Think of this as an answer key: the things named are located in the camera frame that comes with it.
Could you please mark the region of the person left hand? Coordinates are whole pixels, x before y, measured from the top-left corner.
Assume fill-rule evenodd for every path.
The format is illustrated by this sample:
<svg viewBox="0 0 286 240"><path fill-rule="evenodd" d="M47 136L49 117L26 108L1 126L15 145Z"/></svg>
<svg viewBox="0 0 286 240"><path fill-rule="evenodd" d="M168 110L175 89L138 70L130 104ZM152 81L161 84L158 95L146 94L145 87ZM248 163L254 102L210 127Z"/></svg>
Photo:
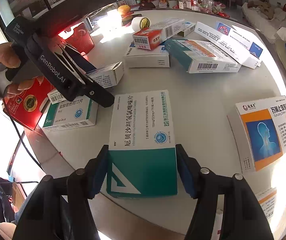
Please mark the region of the person left hand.
<svg viewBox="0 0 286 240"><path fill-rule="evenodd" d="M21 61L11 48L10 42L0 44L0 63L8 68L18 68L20 66ZM16 95L22 94L24 90L30 89L34 84L35 79L39 84L42 84L44 77L38 76L31 80L24 80L20 84L9 85L5 98L13 98Z"/></svg>

